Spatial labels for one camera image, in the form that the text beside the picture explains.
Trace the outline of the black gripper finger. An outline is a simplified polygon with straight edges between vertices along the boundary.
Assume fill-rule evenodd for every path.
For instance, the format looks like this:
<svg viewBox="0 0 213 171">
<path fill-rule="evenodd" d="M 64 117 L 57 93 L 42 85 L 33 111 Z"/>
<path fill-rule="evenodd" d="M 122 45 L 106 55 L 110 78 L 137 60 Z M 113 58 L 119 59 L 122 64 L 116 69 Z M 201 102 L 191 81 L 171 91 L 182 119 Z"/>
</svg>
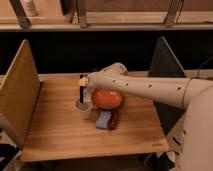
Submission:
<svg viewBox="0 0 213 171">
<path fill-rule="evenodd" d="M 80 86 L 80 103 L 83 103 L 83 90 L 84 90 L 84 87 Z"/>
</svg>

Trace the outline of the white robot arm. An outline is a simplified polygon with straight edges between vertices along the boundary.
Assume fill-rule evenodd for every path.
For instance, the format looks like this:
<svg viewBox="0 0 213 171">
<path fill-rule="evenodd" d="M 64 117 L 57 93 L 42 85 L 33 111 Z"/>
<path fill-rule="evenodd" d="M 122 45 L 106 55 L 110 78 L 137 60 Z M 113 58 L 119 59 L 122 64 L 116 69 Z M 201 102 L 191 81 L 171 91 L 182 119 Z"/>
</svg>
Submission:
<svg viewBox="0 0 213 171">
<path fill-rule="evenodd" d="M 174 171 L 213 171 L 213 80 L 131 77 L 114 63 L 79 79 L 80 87 L 104 88 L 185 110 Z"/>
</svg>

